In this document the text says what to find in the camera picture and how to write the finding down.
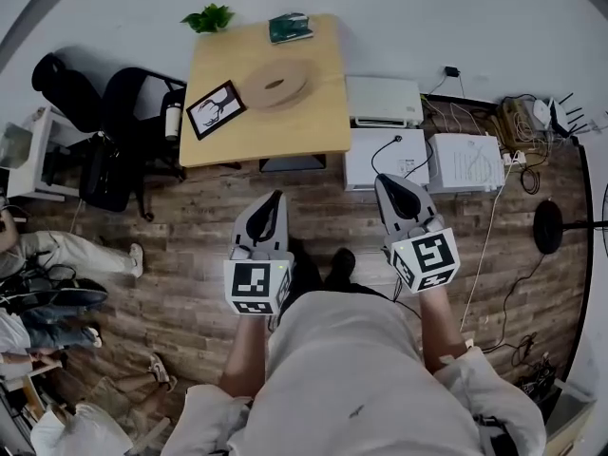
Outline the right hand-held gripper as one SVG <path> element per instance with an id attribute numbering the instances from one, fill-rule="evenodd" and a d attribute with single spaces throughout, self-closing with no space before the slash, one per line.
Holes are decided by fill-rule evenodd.
<path id="1" fill-rule="evenodd" d="M 427 190 L 405 178 L 380 174 L 374 192 L 387 231 L 388 264 L 408 290 L 419 294 L 451 282 L 461 265 L 455 237 Z"/>

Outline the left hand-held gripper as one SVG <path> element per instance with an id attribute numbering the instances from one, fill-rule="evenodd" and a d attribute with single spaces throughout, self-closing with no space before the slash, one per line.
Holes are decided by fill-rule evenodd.
<path id="1" fill-rule="evenodd" d="M 263 195 L 237 217 L 223 261 L 224 296 L 240 315 L 277 315 L 289 292 L 294 255 L 288 250 L 287 201 Z"/>

